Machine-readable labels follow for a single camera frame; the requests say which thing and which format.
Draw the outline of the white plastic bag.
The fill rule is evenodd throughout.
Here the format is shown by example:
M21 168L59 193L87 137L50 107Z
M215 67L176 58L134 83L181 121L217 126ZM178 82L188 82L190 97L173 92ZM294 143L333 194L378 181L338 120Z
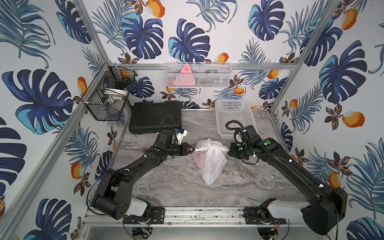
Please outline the white plastic bag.
M220 176L227 163L229 148L211 139L200 140L192 153L198 172L209 186Z

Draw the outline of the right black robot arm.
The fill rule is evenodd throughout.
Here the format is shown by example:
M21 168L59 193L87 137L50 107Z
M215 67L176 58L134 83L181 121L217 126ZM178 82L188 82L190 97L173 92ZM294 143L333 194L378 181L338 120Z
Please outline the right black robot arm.
M293 160L283 146L273 138L261 139L252 125L229 121L226 129L234 132L228 155L248 164L256 157L275 168L305 197L304 202L283 202L270 198L258 207L246 207L244 218L255 222L280 224L281 220L305 223L313 232L325 236L346 215L348 194L342 188L332 188Z

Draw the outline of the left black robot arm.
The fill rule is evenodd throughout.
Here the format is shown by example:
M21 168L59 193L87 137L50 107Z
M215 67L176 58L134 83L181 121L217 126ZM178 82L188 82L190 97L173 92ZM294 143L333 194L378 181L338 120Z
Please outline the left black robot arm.
M133 186L168 157L188 156L195 151L195 147L178 139L179 132L172 115L166 115L159 125L155 142L139 159L118 170L108 169L98 179L100 184L94 192L91 207L100 211L100 215L115 220L135 216L139 223L147 223L151 218L151 206L132 197Z

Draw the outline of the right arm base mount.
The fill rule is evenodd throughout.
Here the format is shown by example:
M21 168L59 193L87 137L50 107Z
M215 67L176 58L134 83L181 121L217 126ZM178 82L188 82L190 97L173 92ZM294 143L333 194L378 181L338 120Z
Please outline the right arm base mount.
M245 207L243 218L247 225L286 225L285 219L277 219L268 210L269 204L276 198L270 198L257 207Z

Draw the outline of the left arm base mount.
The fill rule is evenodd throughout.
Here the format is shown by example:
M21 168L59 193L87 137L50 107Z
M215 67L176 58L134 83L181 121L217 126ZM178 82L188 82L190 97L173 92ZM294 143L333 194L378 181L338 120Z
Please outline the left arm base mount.
M126 215L123 223L128 225L162 225L164 223L166 209L163 207L147 206L141 216Z

